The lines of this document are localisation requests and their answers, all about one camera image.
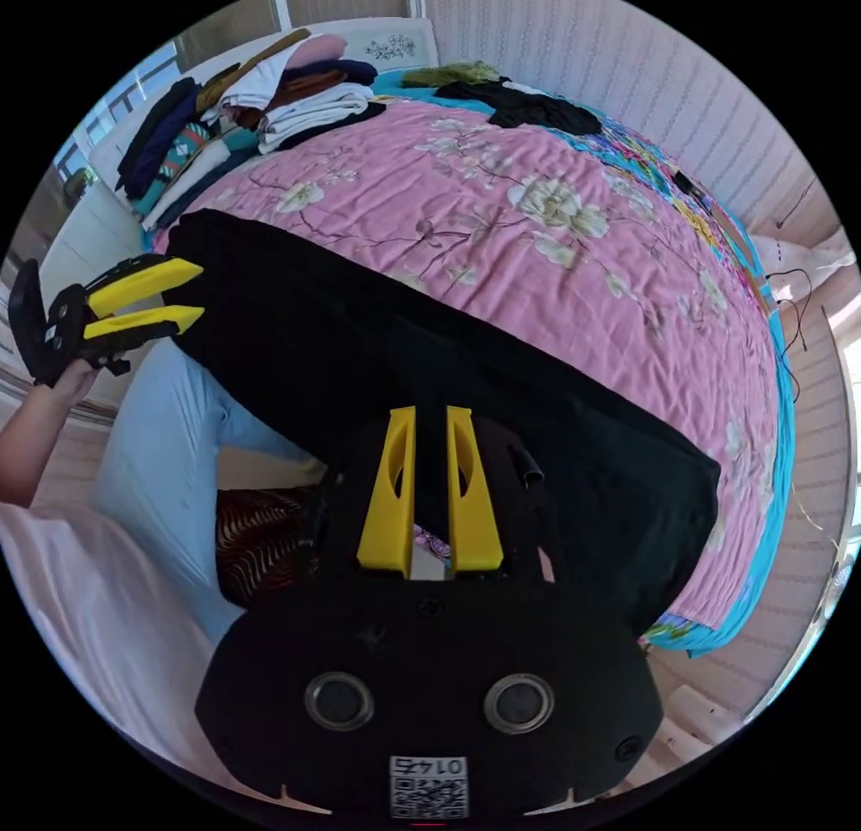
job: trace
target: screw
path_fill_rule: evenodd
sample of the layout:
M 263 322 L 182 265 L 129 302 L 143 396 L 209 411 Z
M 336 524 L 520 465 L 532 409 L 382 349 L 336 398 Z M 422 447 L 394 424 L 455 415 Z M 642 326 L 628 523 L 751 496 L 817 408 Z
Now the screw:
M 642 750 L 643 739 L 639 735 L 632 735 L 616 748 L 616 759 L 619 762 L 630 762 L 634 757 L 639 756 Z
M 419 601 L 419 615 L 423 619 L 435 619 L 442 612 L 442 601 L 429 595 Z

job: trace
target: black cable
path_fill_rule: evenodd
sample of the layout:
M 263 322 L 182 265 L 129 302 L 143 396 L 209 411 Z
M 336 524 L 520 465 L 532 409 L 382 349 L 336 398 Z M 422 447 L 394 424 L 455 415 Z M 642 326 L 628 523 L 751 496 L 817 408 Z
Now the black cable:
M 791 275 L 792 273 L 801 273 L 807 279 L 807 285 L 810 288 L 810 292 L 807 294 L 806 298 L 804 299 L 804 307 L 801 309 L 801 314 L 798 315 L 798 330 L 797 330 L 795 336 L 793 337 L 792 341 L 790 341 L 789 344 L 787 344 L 787 350 L 796 342 L 796 339 L 800 337 L 801 338 L 801 346 L 804 348 L 804 352 L 807 353 L 807 341 L 804 340 L 804 333 L 802 332 L 802 329 L 801 329 L 801 323 L 804 320 L 804 312 L 807 310 L 807 306 L 810 305 L 810 297 L 813 295 L 813 282 L 810 279 L 810 275 L 807 273 L 807 271 L 805 269 L 798 268 L 798 269 L 787 269 L 782 273 L 770 273 L 770 274 L 766 275 L 765 278 L 766 278 L 766 281 L 768 281 L 768 280 L 774 278 L 776 275 Z M 780 302 L 790 302 L 790 301 L 792 301 L 792 300 L 791 299 L 782 299 Z
M 787 344 L 787 346 L 784 347 L 783 350 L 780 352 L 780 361 L 783 362 L 783 367 L 787 370 L 787 373 L 789 374 L 789 379 L 792 380 L 792 382 L 796 385 L 792 403 L 797 403 L 798 399 L 801 397 L 801 384 L 798 382 L 798 378 L 796 377 L 796 375 L 792 373 L 792 368 L 787 362 L 787 352 L 789 348 L 796 342 L 798 336 L 801 334 L 802 315 L 801 312 L 798 310 L 798 305 L 796 305 L 796 303 L 793 302 L 792 299 L 778 299 L 777 304 L 778 306 L 781 306 L 787 302 L 796 310 L 796 316 L 798 317 L 798 327 L 796 328 L 796 333 L 792 336 L 792 341 L 790 341 L 789 344 Z
M 778 230 L 780 230 L 787 223 L 787 219 L 789 218 L 789 216 L 792 215 L 792 213 L 798 209 L 798 205 L 807 197 L 807 193 L 813 188 L 813 183 L 815 183 L 815 182 L 816 182 L 816 177 L 814 177 L 810 181 L 807 188 L 801 193 L 801 197 L 798 198 L 798 200 L 795 202 L 795 205 L 793 206 L 793 208 L 783 217 L 783 219 L 781 221 L 775 221 L 774 222 L 774 226 Z
M 804 320 L 804 312 L 807 310 L 807 306 L 810 305 L 810 297 L 813 295 L 813 281 L 811 281 L 810 275 L 807 273 L 805 269 L 801 269 L 800 267 L 796 269 L 787 269 L 784 272 L 780 273 L 770 273 L 766 275 L 766 280 L 770 280 L 777 275 L 791 275 L 792 273 L 801 273 L 807 279 L 807 285 L 810 288 L 807 296 L 804 299 L 804 307 L 799 311 L 798 305 L 792 299 L 778 299 L 776 304 L 779 306 L 783 305 L 785 302 L 788 302 L 792 307 L 796 310 L 796 318 L 798 320 L 798 325 L 796 327 L 796 333 L 792 336 L 792 341 L 787 344 L 787 346 L 783 349 L 783 352 L 780 353 L 780 360 L 783 362 L 783 367 L 787 370 L 789 374 L 789 379 L 795 384 L 795 396 L 792 399 L 792 403 L 797 403 L 798 399 L 801 397 L 801 384 L 798 382 L 798 379 L 795 374 L 792 373 L 792 368 L 789 366 L 787 362 L 787 353 L 789 352 L 789 348 L 800 338 L 801 346 L 804 348 L 804 352 L 807 353 L 807 341 L 804 339 L 804 330 L 802 329 L 802 321 Z

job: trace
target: green cloth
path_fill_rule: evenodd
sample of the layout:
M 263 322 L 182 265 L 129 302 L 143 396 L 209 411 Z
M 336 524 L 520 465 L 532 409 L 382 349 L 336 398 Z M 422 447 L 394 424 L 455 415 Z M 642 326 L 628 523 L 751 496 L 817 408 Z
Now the green cloth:
M 481 60 L 474 63 L 452 63 L 448 66 L 426 66 L 404 75 L 404 87 L 444 87 L 455 81 L 477 84 L 498 81 L 499 72 Z

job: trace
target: person's arm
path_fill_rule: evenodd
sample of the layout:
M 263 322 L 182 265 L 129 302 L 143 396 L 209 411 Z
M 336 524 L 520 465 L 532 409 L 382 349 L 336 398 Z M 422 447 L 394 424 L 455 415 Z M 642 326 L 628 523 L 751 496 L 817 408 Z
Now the person's arm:
M 90 391 L 97 373 L 77 360 L 54 388 L 33 386 L 0 430 L 0 502 L 30 507 L 66 418 Z

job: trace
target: person's hand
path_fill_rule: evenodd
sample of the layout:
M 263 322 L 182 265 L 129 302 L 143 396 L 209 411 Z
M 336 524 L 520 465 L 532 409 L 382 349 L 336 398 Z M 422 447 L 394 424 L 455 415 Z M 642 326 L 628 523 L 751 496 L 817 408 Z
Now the person's hand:
M 52 406 L 57 407 L 59 411 L 68 413 L 87 396 L 98 374 L 98 370 L 89 362 L 75 359 L 63 372 L 53 388 L 39 385 L 33 392 L 39 392 Z

